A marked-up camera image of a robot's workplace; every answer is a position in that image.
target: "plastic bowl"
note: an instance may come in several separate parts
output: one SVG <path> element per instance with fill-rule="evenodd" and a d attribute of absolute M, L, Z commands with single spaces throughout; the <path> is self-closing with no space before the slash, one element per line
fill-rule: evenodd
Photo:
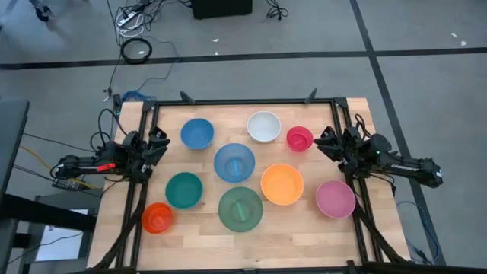
<path fill-rule="evenodd" d="M 259 111 L 248 119 L 247 131 L 258 142 L 271 142 L 281 133 L 281 121 L 273 113 Z"/>
<path fill-rule="evenodd" d="M 220 221 L 231 231 L 246 232 L 262 219 L 263 204 L 257 193 L 246 187 L 228 190 L 218 204 Z"/>
<path fill-rule="evenodd" d="M 245 145 L 228 144 L 216 153 L 213 164 L 221 179 L 239 183 L 250 177 L 256 166 L 256 158 Z"/>
<path fill-rule="evenodd" d="M 303 177 L 288 164 L 273 164 L 268 167 L 260 181 L 264 196 L 280 206 L 291 205 L 303 194 Z"/>
<path fill-rule="evenodd" d="M 346 183 L 333 180 L 322 183 L 317 191 L 317 205 L 331 218 L 349 217 L 355 209 L 355 195 Z"/>
<path fill-rule="evenodd" d="M 289 129 L 286 137 L 289 147 L 297 152 L 305 151 L 313 144 L 313 133 L 303 126 Z"/>
<path fill-rule="evenodd" d="M 190 209 L 195 206 L 203 194 L 201 180 L 192 173 L 176 174 L 166 185 L 166 199 L 177 209 Z"/>
<path fill-rule="evenodd" d="M 157 234 L 167 230 L 173 224 L 173 212 L 162 202 L 148 206 L 142 214 L 142 226 L 148 233 Z"/>
<path fill-rule="evenodd" d="M 191 119 L 181 129 L 181 140 L 191 149 L 207 148 L 213 140 L 215 130 L 212 124 L 203 118 Z"/>

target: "wooden tabletop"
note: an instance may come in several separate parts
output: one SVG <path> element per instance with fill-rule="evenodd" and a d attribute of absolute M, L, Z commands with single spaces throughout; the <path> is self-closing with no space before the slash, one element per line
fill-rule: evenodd
<path fill-rule="evenodd" d="M 367 100 L 349 98 L 351 116 L 361 114 L 370 132 L 375 132 Z M 248 117 L 256 111 L 276 114 L 282 133 L 269 144 L 256 143 L 246 130 Z M 137 130 L 142 103 L 123 104 L 120 123 L 124 129 Z M 180 140 L 180 129 L 189 119 L 208 119 L 215 127 L 215 138 L 203 151 L 192 151 Z M 148 131 L 152 120 L 148 114 Z M 323 215 L 316 205 L 317 187 L 328 180 L 345 180 L 337 163 L 331 162 L 314 146 L 297 153 L 287 147 L 285 133 L 293 126 L 307 127 L 316 138 L 326 126 L 333 125 L 329 104 L 273 104 L 162 107 L 158 126 L 171 143 L 167 153 L 149 180 L 146 205 L 167 202 L 164 191 L 168 180 L 179 172 L 192 172 L 203 182 L 203 197 L 188 210 L 174 210 L 176 221 L 169 231 L 149 234 L 142 230 L 138 270 L 164 269 L 239 269 L 284 268 L 306 266 L 344 266 L 347 260 L 360 264 L 357 241 L 351 217 L 335 220 Z M 124 135 L 117 131 L 116 141 Z M 227 143 L 247 145 L 256 156 L 251 177 L 239 184 L 224 182 L 214 171 L 213 157 Z M 304 178 L 304 192 L 293 205 L 269 202 L 260 189 L 260 177 L 272 164 L 286 163 L 296 167 Z M 375 222 L 379 231 L 396 252 L 408 259 L 403 229 L 388 183 L 367 180 Z M 237 233 L 227 229 L 218 217 L 221 196 L 236 186 L 255 190 L 263 201 L 262 221 L 252 231 Z M 128 183 L 118 183 L 103 196 L 98 213 L 88 267 L 95 265 L 108 251 L 120 232 Z M 374 258 L 367 229 L 364 228 L 369 258 Z M 127 240 L 126 265 L 132 250 L 132 235 Z"/>

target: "light blue bowl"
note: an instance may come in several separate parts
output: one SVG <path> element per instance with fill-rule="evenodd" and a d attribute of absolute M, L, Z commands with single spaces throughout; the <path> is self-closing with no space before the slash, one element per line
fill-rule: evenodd
<path fill-rule="evenodd" d="M 229 183 L 239 183 L 252 175 L 256 158 L 252 151 L 242 144 L 228 144 L 216 153 L 215 171 Z"/>
<path fill-rule="evenodd" d="M 191 119 L 181 129 L 181 140 L 191 149 L 207 148 L 212 143 L 214 135 L 212 124 L 202 118 Z"/>

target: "black metal frame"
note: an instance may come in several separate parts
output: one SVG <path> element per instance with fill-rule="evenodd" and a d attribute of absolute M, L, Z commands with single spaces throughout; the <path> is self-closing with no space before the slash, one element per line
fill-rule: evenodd
<path fill-rule="evenodd" d="M 151 101 L 151 102 L 144 102 L 142 108 L 142 117 L 139 125 L 139 132 L 143 135 L 145 132 L 145 124 L 147 123 L 148 111 L 152 109 L 152 121 L 151 127 L 154 127 L 158 123 L 158 114 L 159 109 L 161 107 L 173 107 L 173 106 L 217 106 L 217 105 L 242 105 L 242 104 L 329 104 L 331 106 L 332 116 L 334 127 L 339 134 L 342 132 L 342 127 L 340 125 L 339 119 L 339 107 L 341 107 L 343 115 L 345 117 L 345 124 L 346 126 L 350 126 L 352 121 L 350 120 L 350 113 L 349 107 L 347 104 L 347 100 L 344 97 L 336 97 L 336 98 L 314 98 L 316 91 L 312 92 L 308 98 L 304 99 L 249 99 L 249 100 L 193 100 L 187 94 L 181 92 L 181 97 L 183 100 L 181 101 Z M 354 187 L 353 178 L 350 175 L 345 175 L 345 180 L 350 187 Z M 148 184 L 143 183 L 143 188 L 147 188 Z M 374 219 L 372 211 L 371 211 L 371 204 L 368 198 L 368 191 L 367 187 L 365 186 L 364 181 L 359 181 L 359 189 L 362 195 L 362 202 L 364 203 L 364 210 L 371 220 Z M 144 193 L 144 196 L 141 196 L 140 199 L 143 199 L 144 202 L 147 199 L 147 190 L 141 191 Z M 124 228 L 127 224 L 127 221 L 130 218 L 132 212 L 132 204 L 135 194 L 135 183 L 130 182 L 129 184 L 129 191 L 127 193 L 126 199 L 126 206 L 123 215 L 123 223 L 122 228 Z M 355 235 L 357 237 L 357 244 L 358 244 L 358 252 L 361 258 L 362 263 L 369 262 L 367 248 L 365 246 L 364 240 L 364 232 L 362 230 L 361 221 L 358 216 L 354 213 L 353 214 L 353 221 L 355 226 Z M 138 262 L 138 250 L 140 248 L 140 240 L 141 240 L 141 232 L 142 226 L 141 222 L 139 221 L 135 227 L 135 236 L 134 242 L 132 245 L 132 255 L 130 260 L 130 266 L 133 269 L 137 268 Z M 376 261 L 382 262 L 382 253 L 380 248 L 378 247 L 376 241 L 372 239 L 372 244 L 374 248 L 374 255 Z M 123 259 L 125 256 L 126 245 L 120 248 L 120 251 L 116 257 L 116 268 L 123 267 Z M 285 268 L 285 269 L 259 269 L 259 273 L 283 273 L 283 272 L 336 272 L 336 273 L 344 273 L 349 272 L 350 266 L 332 266 L 332 267 L 305 267 L 305 268 Z M 185 273 L 185 274 L 192 274 L 192 273 L 242 273 L 242 272 L 249 272 L 245 269 L 219 269 L 219 270 L 177 270 L 177 271 L 138 271 L 139 273 Z"/>

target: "magenta bowl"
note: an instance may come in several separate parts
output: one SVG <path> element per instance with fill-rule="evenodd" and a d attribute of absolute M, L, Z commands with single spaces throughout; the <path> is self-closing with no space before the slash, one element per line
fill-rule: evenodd
<path fill-rule="evenodd" d="M 317 191 L 317 205 L 331 218 L 347 218 L 355 209 L 355 195 L 346 183 L 332 180 L 322 183 Z"/>

